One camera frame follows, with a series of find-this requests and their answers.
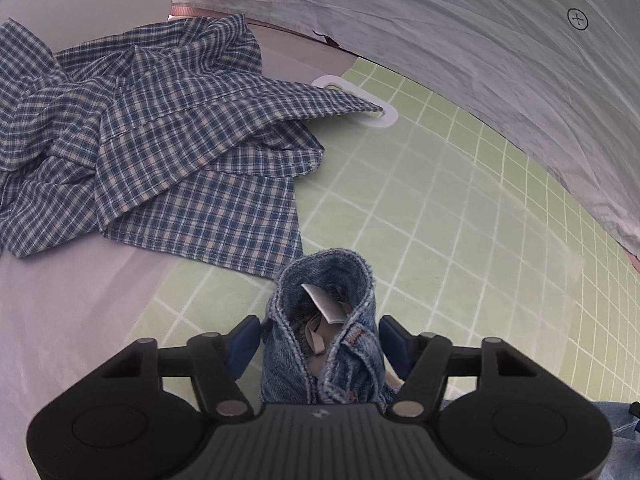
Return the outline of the blue denim jeans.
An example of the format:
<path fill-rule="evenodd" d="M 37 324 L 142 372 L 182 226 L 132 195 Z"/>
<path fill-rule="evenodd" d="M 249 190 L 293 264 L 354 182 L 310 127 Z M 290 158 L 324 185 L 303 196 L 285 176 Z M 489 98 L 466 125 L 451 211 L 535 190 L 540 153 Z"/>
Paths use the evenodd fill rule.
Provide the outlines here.
<path fill-rule="evenodd" d="M 269 479 L 634 479 L 639 409 L 589 402 L 500 338 L 452 344 L 434 416 L 390 416 L 374 278 L 330 249 L 277 277 L 262 400 Z"/>

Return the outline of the green grid bed sheet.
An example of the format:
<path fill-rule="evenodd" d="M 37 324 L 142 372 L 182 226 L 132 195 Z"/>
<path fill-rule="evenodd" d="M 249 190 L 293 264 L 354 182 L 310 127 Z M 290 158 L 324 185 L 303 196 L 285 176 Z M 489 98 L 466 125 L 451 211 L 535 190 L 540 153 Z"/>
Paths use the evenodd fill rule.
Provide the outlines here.
<path fill-rule="evenodd" d="M 305 252 L 346 247 L 378 314 L 476 346 L 499 336 L 592 400 L 639 396 L 639 274 L 554 177 L 435 92 L 366 60 L 344 78 L 398 109 L 388 129 L 316 122 L 295 182 Z"/>

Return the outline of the translucent plastic storage bag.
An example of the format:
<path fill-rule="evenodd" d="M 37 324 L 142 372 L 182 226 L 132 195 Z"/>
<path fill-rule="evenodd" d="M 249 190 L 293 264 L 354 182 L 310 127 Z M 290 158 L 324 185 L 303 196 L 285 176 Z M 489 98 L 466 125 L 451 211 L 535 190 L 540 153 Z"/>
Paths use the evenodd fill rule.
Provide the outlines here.
<path fill-rule="evenodd" d="M 376 310 L 474 346 L 501 336 L 586 391 L 575 299 L 584 260 L 563 195 L 532 162 L 430 89 L 358 58 L 343 79 L 399 112 L 385 129 L 316 122 L 323 164 L 295 182 L 305 252 L 345 247 Z M 180 346 L 262 314 L 270 281 L 98 234 L 1 259 L 1 408 L 35 413 L 134 338 Z"/>

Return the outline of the blue plaid shirt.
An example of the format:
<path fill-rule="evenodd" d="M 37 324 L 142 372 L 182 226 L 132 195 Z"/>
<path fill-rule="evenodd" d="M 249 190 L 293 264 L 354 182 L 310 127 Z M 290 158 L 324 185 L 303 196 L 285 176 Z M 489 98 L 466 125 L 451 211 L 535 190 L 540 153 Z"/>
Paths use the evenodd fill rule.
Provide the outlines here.
<path fill-rule="evenodd" d="M 1 27 L 1 246 L 18 258 L 91 232 L 272 278 L 302 252 L 294 181 L 314 119 L 353 94 L 266 77 L 241 15 L 149 24 L 60 52 Z"/>

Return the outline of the pink headboard panel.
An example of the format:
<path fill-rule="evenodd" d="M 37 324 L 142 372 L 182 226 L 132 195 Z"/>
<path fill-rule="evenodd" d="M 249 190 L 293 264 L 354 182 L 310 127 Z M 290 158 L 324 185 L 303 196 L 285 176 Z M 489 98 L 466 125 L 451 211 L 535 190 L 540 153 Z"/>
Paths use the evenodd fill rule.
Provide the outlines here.
<path fill-rule="evenodd" d="M 187 6 L 186 4 L 181 3 L 173 3 L 171 5 L 169 16 L 171 18 L 224 18 L 227 16 L 227 13 L 216 10 L 201 9 L 196 6 Z M 245 21 L 249 25 L 277 30 L 278 32 L 287 32 L 288 34 L 299 36 L 300 38 L 319 41 L 333 49 L 347 52 L 347 49 L 344 49 L 335 39 L 328 35 L 320 34 L 320 32 L 315 32 L 314 30 L 310 34 L 306 34 L 306 32 L 296 32 L 296 30 L 293 29 L 253 20 L 252 18 L 246 18 Z"/>

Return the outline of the grey carrot print sheet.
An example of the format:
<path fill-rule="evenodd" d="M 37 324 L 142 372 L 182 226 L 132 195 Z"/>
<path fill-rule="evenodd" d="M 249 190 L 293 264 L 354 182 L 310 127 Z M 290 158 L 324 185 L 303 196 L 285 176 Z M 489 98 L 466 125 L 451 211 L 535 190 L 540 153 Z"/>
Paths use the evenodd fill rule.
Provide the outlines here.
<path fill-rule="evenodd" d="M 639 249 L 639 0 L 174 0 L 319 34 L 536 159 Z"/>

